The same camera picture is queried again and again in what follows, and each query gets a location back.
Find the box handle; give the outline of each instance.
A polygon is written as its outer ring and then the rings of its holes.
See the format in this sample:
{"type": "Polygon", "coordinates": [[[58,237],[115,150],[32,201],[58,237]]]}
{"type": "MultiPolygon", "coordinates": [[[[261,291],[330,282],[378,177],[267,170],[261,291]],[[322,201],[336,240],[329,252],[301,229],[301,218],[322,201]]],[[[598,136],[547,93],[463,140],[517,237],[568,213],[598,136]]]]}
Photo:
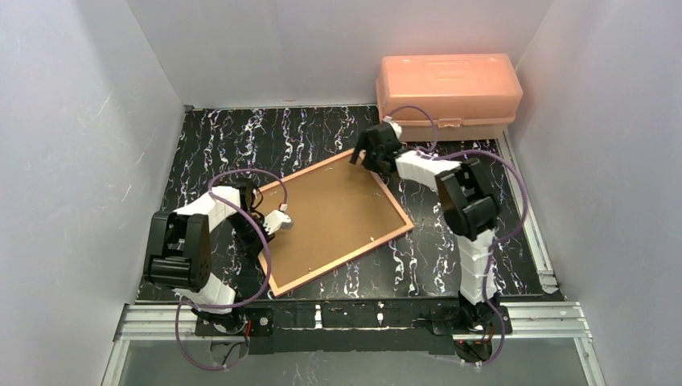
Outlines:
{"type": "Polygon", "coordinates": [[[441,118],[438,120],[438,128],[462,126],[462,118],[441,118]]]}

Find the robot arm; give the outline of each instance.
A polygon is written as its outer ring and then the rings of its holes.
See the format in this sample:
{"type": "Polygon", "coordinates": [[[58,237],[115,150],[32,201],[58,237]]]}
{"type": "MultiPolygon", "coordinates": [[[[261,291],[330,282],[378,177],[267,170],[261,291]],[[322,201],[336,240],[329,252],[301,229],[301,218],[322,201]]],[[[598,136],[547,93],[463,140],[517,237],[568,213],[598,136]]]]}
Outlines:
{"type": "Polygon", "coordinates": [[[462,265],[460,298],[468,301],[470,322],[482,322],[490,313],[483,298],[483,283],[488,299],[497,298],[494,275],[485,268],[488,249],[495,237],[499,204],[478,159],[463,162],[438,160],[400,143],[401,128],[395,122],[373,126],[362,132],[351,158],[356,163],[364,150],[362,165],[383,176],[397,175],[438,191],[443,215],[456,235],[462,265]]]}
{"type": "MultiPolygon", "coordinates": [[[[286,206],[261,216],[253,207],[254,183],[241,180],[232,187],[214,187],[213,193],[250,213],[268,241],[280,229],[293,225],[284,213],[286,206]]],[[[250,257],[257,256],[262,244],[255,230],[236,211],[214,200],[208,193],[185,207],[174,211],[158,211],[150,225],[144,266],[147,281],[171,287],[195,304],[233,304],[234,289],[211,273],[210,233],[223,221],[229,220],[235,229],[238,246],[250,257]]],[[[229,314],[231,308],[206,309],[212,314],[229,314]]]]}

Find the brown backing board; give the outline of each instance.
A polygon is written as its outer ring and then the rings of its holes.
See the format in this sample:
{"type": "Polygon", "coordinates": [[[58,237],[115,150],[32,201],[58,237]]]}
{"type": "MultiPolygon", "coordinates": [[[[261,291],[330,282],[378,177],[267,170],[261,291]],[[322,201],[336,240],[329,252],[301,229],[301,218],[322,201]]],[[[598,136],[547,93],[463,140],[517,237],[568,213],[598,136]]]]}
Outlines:
{"type": "MultiPolygon", "coordinates": [[[[349,163],[352,150],[283,178],[289,194],[290,230],[277,232],[270,287],[280,296],[363,253],[409,232],[412,221],[379,176],[349,163]]],[[[261,189],[261,213],[284,193],[279,183],[261,189]]],[[[258,257],[263,269],[263,253],[258,257]]]]}

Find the glass panel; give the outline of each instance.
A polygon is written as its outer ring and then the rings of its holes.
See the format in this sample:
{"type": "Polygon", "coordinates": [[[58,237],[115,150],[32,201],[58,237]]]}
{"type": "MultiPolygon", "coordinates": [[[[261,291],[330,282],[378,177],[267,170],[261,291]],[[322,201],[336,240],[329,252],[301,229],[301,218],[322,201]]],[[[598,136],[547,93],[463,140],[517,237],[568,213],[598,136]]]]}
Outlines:
{"type": "MultiPolygon", "coordinates": [[[[206,365],[222,362],[228,349],[216,346],[212,354],[209,342],[185,345],[206,365]]],[[[207,372],[189,364],[175,342],[133,341],[120,384],[587,385],[573,339],[509,339],[481,372],[453,359],[422,352],[290,352],[251,355],[228,372],[207,372]]]]}

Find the orange plastic box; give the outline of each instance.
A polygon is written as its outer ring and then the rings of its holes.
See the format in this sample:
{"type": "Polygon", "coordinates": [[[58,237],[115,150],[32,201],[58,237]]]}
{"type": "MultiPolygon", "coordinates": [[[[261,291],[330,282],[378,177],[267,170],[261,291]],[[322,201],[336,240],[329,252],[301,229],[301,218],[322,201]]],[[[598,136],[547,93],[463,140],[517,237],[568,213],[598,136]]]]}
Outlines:
{"type": "MultiPolygon", "coordinates": [[[[402,105],[421,107],[436,121],[439,141],[499,138],[523,94],[504,54],[388,56],[376,80],[380,117],[402,105]]],[[[392,118],[403,126],[401,141],[433,140],[429,120],[416,109],[392,118]]]]}

